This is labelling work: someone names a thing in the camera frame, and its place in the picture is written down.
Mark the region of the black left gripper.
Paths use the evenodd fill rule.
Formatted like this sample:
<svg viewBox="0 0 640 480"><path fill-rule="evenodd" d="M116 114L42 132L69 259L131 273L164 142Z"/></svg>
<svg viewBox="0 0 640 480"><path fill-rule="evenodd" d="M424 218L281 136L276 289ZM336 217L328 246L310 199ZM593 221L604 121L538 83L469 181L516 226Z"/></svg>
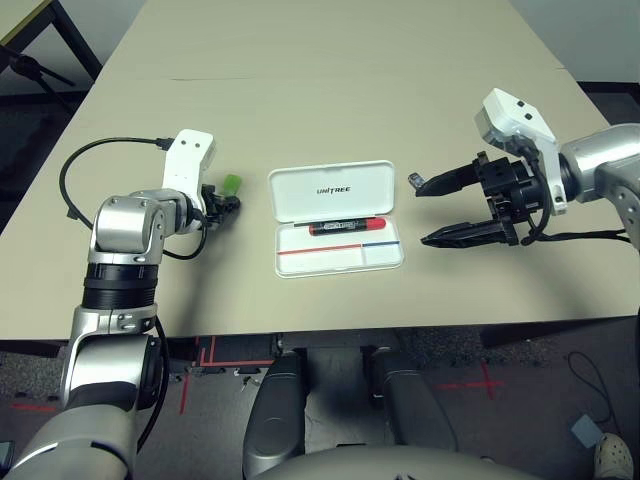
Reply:
<svg viewBox="0 0 640 480"><path fill-rule="evenodd" d="M201 196L205 208L208 229L217 228L220 224L233 224L239 215L240 199L235 195L221 196L216 193L214 185L203 184Z"/></svg>

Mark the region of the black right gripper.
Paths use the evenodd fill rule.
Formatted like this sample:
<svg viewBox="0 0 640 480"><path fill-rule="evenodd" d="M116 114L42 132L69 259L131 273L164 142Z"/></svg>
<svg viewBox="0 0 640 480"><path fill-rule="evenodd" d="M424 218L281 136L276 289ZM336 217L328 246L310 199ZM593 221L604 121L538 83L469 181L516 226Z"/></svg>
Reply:
<svg viewBox="0 0 640 480"><path fill-rule="evenodd" d="M542 238L551 200L537 151L525 151L524 160L515 162L507 157L490 161L485 152L479 152L472 164L424 181L416 196L445 196L476 183L482 187L492 219L442 227L423 237L423 245L458 249L493 243L529 246Z"/></svg>

